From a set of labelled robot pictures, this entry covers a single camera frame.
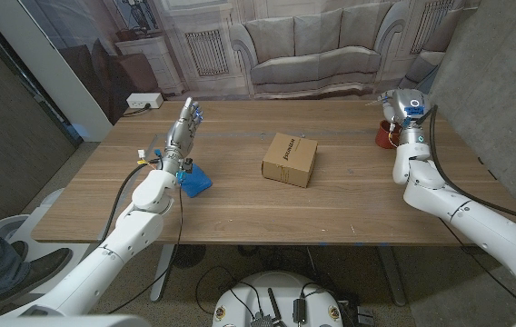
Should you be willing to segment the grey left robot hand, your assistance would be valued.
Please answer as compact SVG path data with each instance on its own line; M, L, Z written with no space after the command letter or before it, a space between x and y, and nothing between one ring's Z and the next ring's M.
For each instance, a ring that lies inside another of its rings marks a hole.
M176 174L186 161L194 146L196 131L203 120L200 106L188 97L184 103L179 118L167 133L159 168L165 172Z

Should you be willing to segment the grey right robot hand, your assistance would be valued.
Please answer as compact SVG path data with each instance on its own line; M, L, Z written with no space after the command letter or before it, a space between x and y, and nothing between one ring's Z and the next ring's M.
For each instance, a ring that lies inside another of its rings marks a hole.
M398 145L424 144L422 123L431 113L427 96L417 89L392 89L380 94L385 120L390 124L389 133L400 127Z

